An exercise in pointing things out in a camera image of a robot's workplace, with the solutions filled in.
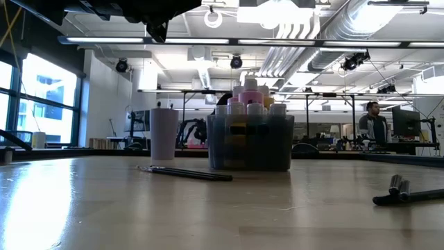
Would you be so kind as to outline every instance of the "window frame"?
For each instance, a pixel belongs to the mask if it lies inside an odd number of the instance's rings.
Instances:
[[[3,60],[3,57],[0,57],[0,60],[4,63],[8,63],[11,65],[8,60]],[[18,58],[19,66],[23,69],[23,59]],[[35,101],[38,103],[47,104],[50,106],[54,106],[57,108],[64,108],[73,111],[72,117],[72,126],[71,126],[71,143],[48,143],[49,147],[77,147],[78,146],[78,134],[80,128],[80,105],[81,105],[81,96],[83,91],[83,79],[78,75],[76,82],[76,91],[74,92],[74,106],[68,106],[63,103],[58,103],[56,101],[51,101],[48,99],[43,99],[39,97],[35,97],[29,94],[21,93],[22,90],[22,75],[20,74],[16,65],[12,65],[12,77],[10,89],[5,89],[0,87],[0,93],[9,95],[9,104],[8,104],[8,116],[6,118],[6,130],[15,131],[17,130],[18,119],[19,119],[19,107],[20,107],[20,99]]]

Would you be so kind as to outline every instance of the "workbench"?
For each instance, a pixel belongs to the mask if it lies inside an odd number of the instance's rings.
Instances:
[[[208,171],[206,158],[176,158]],[[0,249],[442,249],[442,201],[387,208],[392,175],[444,187],[438,168],[292,160],[288,172],[209,182],[136,169],[149,157],[85,156],[0,167]]]

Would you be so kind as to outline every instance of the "table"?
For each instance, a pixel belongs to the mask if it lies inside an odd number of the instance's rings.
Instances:
[[[207,159],[178,160],[207,170]],[[442,249],[443,202],[371,201],[393,174],[415,191],[443,188],[440,169],[293,160],[288,172],[231,172],[226,183],[135,169],[147,164],[89,156],[0,167],[0,249]]]

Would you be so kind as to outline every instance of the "security camera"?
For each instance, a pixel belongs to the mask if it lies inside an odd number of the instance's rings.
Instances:
[[[242,67],[241,56],[239,55],[233,56],[233,59],[231,59],[230,66],[232,69],[240,69]]]
[[[130,69],[128,66],[128,59],[127,58],[119,58],[119,62],[116,64],[116,70],[119,73],[126,73]]]

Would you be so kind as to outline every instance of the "white bottle cap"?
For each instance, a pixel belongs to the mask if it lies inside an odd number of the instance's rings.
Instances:
[[[270,91],[267,85],[257,86],[257,90],[261,92],[264,95],[264,97],[267,97]]]
[[[244,91],[245,91],[245,87],[244,86],[234,86],[233,87],[233,96],[234,97],[238,97],[239,94],[241,94]]]
[[[286,115],[287,105],[282,103],[273,103],[270,105],[270,115]]]
[[[245,104],[239,101],[233,101],[228,104],[229,115],[245,115]]]
[[[247,105],[247,115],[262,115],[264,106],[261,103],[251,103]]]
[[[254,77],[245,77],[245,90],[257,90],[257,80]]]

